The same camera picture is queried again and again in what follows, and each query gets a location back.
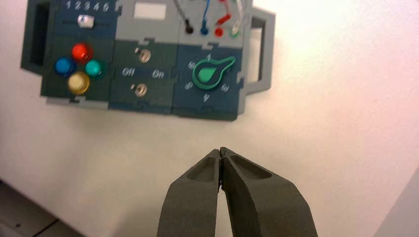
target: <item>red button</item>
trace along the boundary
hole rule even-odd
[[[87,63],[93,57],[93,49],[85,43],[78,43],[74,45],[71,55],[78,63]]]
[[[215,29],[214,34],[217,37],[221,37],[224,34],[224,30],[221,27],[218,27],[217,29]]]

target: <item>green knob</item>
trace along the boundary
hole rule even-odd
[[[203,59],[192,71],[192,81],[200,89],[210,90],[216,87],[224,73],[236,62],[233,56],[221,59]]]
[[[90,60],[86,64],[86,73],[91,77],[97,77],[102,74],[102,66],[96,60]]]

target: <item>gray handle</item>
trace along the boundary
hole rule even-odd
[[[272,57],[275,40],[275,14],[257,8],[251,10],[251,27],[262,28],[260,43],[259,76],[256,82],[246,85],[246,94],[253,94],[271,88]]]

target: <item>red cable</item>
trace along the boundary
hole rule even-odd
[[[218,21],[217,24],[218,25],[222,25],[224,24],[226,21],[231,19],[231,14],[230,14],[230,7],[228,6],[228,0],[220,0],[224,2],[224,6],[225,6],[225,10],[227,11],[227,14],[223,17],[221,17]]]

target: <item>blue button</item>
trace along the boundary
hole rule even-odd
[[[76,63],[69,58],[60,58],[55,63],[55,71],[65,77],[68,77],[76,69]]]

